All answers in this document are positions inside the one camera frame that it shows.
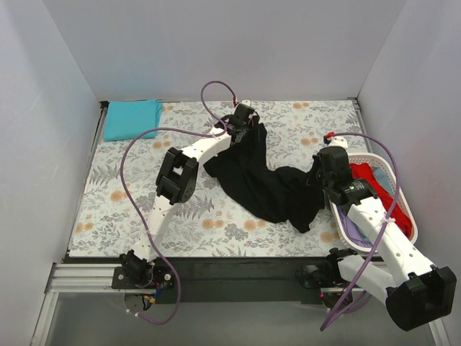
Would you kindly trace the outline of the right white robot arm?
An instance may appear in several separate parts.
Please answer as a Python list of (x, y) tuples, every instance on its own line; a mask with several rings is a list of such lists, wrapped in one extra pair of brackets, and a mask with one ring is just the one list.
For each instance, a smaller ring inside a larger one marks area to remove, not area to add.
[(437, 267), (386, 216), (375, 189), (355, 179), (345, 148), (328, 146), (314, 156), (314, 180), (330, 201), (375, 245), (387, 265), (368, 265), (356, 252), (329, 265), (326, 279), (334, 286), (358, 285), (381, 301), (393, 322), (409, 331), (452, 311), (457, 278), (449, 267)]

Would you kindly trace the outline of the black t shirt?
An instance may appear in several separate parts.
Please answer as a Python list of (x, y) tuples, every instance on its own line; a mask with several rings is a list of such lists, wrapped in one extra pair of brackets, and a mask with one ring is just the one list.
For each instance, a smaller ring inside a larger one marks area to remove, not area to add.
[(295, 167), (267, 166), (264, 124), (204, 164), (224, 192), (248, 212), (270, 223), (289, 221), (301, 234), (325, 206), (323, 191), (308, 182), (310, 174)]

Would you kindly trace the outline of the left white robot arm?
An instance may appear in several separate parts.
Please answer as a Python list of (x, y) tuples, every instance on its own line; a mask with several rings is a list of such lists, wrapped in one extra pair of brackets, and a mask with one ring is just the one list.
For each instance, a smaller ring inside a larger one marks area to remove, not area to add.
[(212, 130), (201, 135), (198, 141), (181, 149), (170, 148), (164, 156), (156, 178), (156, 196), (147, 218), (129, 193), (124, 168), (129, 150), (138, 139), (150, 131), (145, 131), (130, 142), (120, 163), (120, 178), (122, 187), (140, 216), (145, 231), (131, 250), (120, 255), (120, 261), (124, 277), (136, 288), (162, 285), (177, 278), (176, 270), (167, 260), (164, 260), (167, 271), (159, 274), (155, 272), (156, 259), (164, 258), (156, 242), (165, 234), (176, 209), (193, 196), (199, 168), (241, 141), (258, 119), (251, 101), (244, 100), (235, 104), (233, 114), (219, 119)]

